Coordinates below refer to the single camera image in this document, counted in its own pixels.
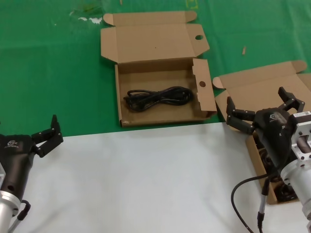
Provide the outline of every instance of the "robotic arm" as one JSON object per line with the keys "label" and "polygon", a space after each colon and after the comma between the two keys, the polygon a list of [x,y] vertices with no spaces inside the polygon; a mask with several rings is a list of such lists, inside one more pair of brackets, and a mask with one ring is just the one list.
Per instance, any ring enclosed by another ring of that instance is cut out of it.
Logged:
{"label": "robotic arm", "polygon": [[[284,104],[256,113],[236,109],[228,97],[226,123],[247,134],[256,131],[284,183],[292,186],[302,203],[311,232],[311,112],[302,112],[305,103],[283,87],[278,94]],[[290,115],[291,108],[297,113]]]}
{"label": "robotic arm", "polygon": [[[34,156],[41,158],[63,142],[59,123],[53,115],[51,128],[32,136],[0,134],[0,233],[12,233],[30,209],[23,195]],[[21,203],[26,207],[10,227],[10,221],[20,211]]]}

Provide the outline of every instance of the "green table surface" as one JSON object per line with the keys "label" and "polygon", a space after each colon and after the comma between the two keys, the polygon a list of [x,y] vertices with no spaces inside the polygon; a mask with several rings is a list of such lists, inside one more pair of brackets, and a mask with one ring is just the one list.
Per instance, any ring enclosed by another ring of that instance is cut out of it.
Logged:
{"label": "green table surface", "polygon": [[100,55],[108,25],[79,18],[176,10],[198,13],[212,77],[311,62],[310,0],[0,0],[0,134],[48,128],[52,114],[64,136],[138,129],[119,126],[114,63]]}

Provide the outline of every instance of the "black cable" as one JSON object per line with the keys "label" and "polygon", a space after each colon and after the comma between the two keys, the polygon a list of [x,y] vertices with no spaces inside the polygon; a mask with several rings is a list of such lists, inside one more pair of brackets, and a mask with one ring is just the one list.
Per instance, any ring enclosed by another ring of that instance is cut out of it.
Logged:
{"label": "black cable", "polygon": [[158,103],[184,105],[192,99],[192,91],[181,86],[172,86],[162,91],[131,90],[124,97],[129,108],[135,112],[143,112]]}
{"label": "black cable", "polygon": [[246,224],[246,222],[244,221],[244,219],[243,219],[242,216],[240,215],[240,213],[239,213],[237,207],[235,206],[235,203],[234,203],[234,194],[235,194],[235,192],[237,191],[237,189],[238,189],[241,185],[243,185],[243,184],[245,184],[245,183],[247,183],[247,182],[260,180],[260,179],[263,179],[263,178],[267,178],[267,177],[269,177],[269,176],[271,176],[271,175],[274,175],[280,168],[283,168],[283,167],[285,166],[285,164],[286,164],[286,162],[287,162],[287,160],[288,160],[288,158],[289,158],[291,152],[292,152],[292,142],[291,142],[291,140],[289,140],[289,151],[288,151],[288,153],[286,154],[283,163],[280,163],[280,164],[279,164],[274,170],[272,170],[269,174],[266,173],[266,174],[261,175],[261,176],[255,176],[255,177],[246,179],[246,180],[241,181],[240,183],[238,183],[238,184],[233,188],[233,190],[232,190],[232,192],[231,192],[231,204],[232,204],[232,207],[233,207],[235,213],[237,214],[238,218],[240,219],[240,221],[243,223],[244,227],[245,227],[250,233],[254,233],[254,232],[253,232],[253,231],[249,228],[249,226]]}
{"label": "black cable", "polygon": [[17,219],[18,219],[19,221],[24,220],[24,218],[27,216],[27,214],[28,214],[28,212],[29,212],[29,210],[30,210],[30,207],[31,207],[31,205],[29,204],[29,202],[26,201],[26,200],[22,200],[21,203],[24,203],[24,204],[25,204],[25,207],[24,207],[24,209],[19,213],[19,215],[17,216]]}
{"label": "black cable", "polygon": [[262,190],[261,190],[261,202],[260,202],[260,207],[259,207],[259,211],[257,213],[257,227],[259,229],[259,232],[262,232],[262,223],[264,220],[264,210],[265,210],[265,205],[266,205],[266,201],[268,198],[268,194],[269,194],[269,185],[270,185],[270,180],[273,177],[267,177],[266,180],[264,181],[264,184],[262,186]]}
{"label": "black cable", "polygon": [[[267,173],[271,172],[273,169],[275,169],[275,166],[268,155],[268,152],[266,148],[259,149],[259,155],[262,161],[262,164],[264,166],[264,169]],[[282,181],[282,178],[279,174],[275,174],[273,177],[270,177],[270,182],[277,183],[279,181]]]}

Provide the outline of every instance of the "white surface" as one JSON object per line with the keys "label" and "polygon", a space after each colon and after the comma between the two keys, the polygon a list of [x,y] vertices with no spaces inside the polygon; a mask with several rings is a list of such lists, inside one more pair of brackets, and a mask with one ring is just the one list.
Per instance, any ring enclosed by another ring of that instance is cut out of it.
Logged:
{"label": "white surface", "polygon": [[[230,203],[255,175],[245,138],[222,123],[66,137],[35,158],[15,232],[246,233]],[[258,232],[258,183],[235,199]],[[264,232],[307,232],[301,208],[267,206]]]}

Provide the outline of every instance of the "cardboard box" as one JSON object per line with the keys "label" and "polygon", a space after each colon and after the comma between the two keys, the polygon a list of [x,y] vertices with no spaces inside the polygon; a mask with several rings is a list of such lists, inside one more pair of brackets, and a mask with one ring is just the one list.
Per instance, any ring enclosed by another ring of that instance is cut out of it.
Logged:
{"label": "cardboard box", "polygon": [[[259,154],[259,150],[257,149],[256,141],[258,141],[258,137],[257,137],[256,133],[254,133],[253,135],[249,136],[246,139],[246,146],[248,149],[249,156],[250,156],[252,163],[254,165],[255,172],[258,176],[261,176],[261,175],[266,174],[267,172],[266,172],[265,167],[262,163],[262,160],[261,160],[261,157]],[[265,181],[265,179],[259,180],[261,188],[263,187],[264,181]],[[279,202],[277,200],[274,189],[278,185],[280,185],[281,183],[282,182],[270,183],[267,203],[270,205],[275,205],[275,204],[286,204],[286,203],[298,201],[298,199],[291,200],[291,201],[285,201],[285,202]]]}
{"label": "cardboard box", "polygon": [[[105,14],[114,27],[101,30],[101,54],[118,64],[116,86],[122,126],[203,121],[217,112],[207,60],[196,59],[209,49],[194,11]],[[131,111],[127,91],[190,88],[195,99],[183,106],[158,104]]]}
{"label": "cardboard box", "polygon": [[296,98],[305,101],[304,111],[311,110],[311,74],[298,74],[305,70],[304,61],[292,61],[225,74],[213,79],[213,86],[225,89],[215,100],[226,119],[227,97],[236,108],[258,111],[283,104],[278,89],[283,86]]}

